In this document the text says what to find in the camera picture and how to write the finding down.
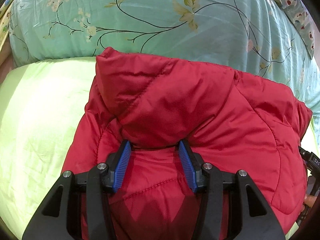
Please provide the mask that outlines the person right hand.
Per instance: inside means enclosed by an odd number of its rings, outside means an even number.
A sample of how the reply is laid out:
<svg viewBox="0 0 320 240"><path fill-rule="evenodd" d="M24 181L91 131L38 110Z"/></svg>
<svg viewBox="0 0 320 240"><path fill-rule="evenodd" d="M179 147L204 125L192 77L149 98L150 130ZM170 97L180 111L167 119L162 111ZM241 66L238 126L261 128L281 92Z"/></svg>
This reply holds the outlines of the person right hand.
<svg viewBox="0 0 320 240"><path fill-rule="evenodd" d="M304 196L304 202L300 211L303 212L306 207L313 207L316 199L317 199L317 196L306 194Z"/></svg>

